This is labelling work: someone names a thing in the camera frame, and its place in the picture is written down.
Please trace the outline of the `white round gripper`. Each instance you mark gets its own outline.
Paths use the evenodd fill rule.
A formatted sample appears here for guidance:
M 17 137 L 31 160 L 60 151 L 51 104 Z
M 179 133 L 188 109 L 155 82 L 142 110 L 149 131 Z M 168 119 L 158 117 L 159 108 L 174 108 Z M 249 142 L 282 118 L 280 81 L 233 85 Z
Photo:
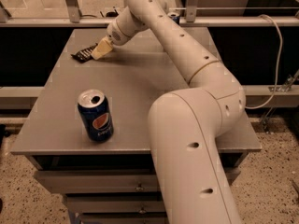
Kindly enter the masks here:
M 123 12 L 109 24 L 107 27 L 107 36 L 100 40 L 91 53 L 91 56 L 95 60 L 98 60 L 113 50 L 113 44 L 122 46 L 136 34 L 147 29 L 148 26 L 134 16 L 129 7 L 126 7 Z

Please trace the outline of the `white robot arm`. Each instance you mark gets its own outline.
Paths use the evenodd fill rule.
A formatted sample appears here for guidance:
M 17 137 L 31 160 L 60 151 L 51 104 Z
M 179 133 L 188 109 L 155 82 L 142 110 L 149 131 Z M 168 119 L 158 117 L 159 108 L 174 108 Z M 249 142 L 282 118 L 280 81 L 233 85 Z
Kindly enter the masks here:
M 127 0 L 94 59 L 151 29 L 188 86 L 149 110 L 150 152 L 170 224 L 242 224 L 216 147 L 245 112 L 234 75 L 166 14 L 164 0 Z

